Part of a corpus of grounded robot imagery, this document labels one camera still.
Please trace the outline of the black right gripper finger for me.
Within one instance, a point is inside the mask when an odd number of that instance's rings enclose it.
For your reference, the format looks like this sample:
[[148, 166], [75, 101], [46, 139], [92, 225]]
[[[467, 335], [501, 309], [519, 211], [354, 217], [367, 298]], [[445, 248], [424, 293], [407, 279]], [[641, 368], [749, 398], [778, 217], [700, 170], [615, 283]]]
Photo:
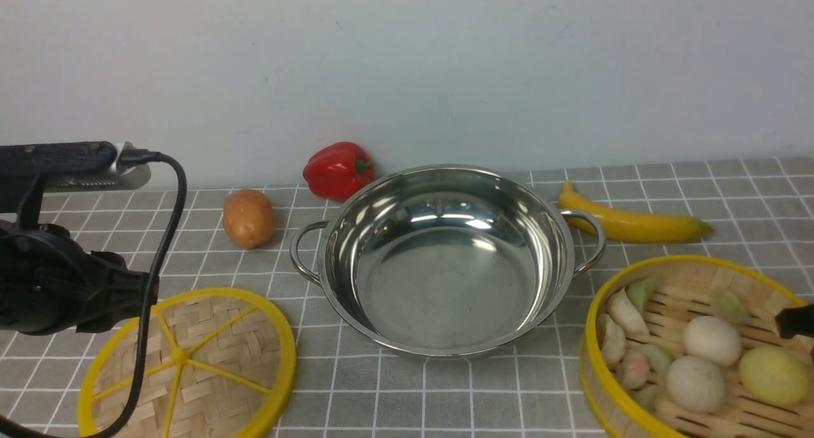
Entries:
[[814, 338], [814, 304], [785, 308], [775, 316], [777, 334], [782, 339], [796, 336]]

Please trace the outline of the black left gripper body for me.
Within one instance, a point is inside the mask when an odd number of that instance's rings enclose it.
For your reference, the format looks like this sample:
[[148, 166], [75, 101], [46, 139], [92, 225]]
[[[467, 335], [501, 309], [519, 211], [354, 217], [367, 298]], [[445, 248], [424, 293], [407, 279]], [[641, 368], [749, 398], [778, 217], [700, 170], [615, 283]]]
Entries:
[[55, 224], [23, 230], [3, 221], [1, 267], [1, 327], [27, 336], [102, 333], [158, 300], [149, 273], [114, 252], [85, 252]]

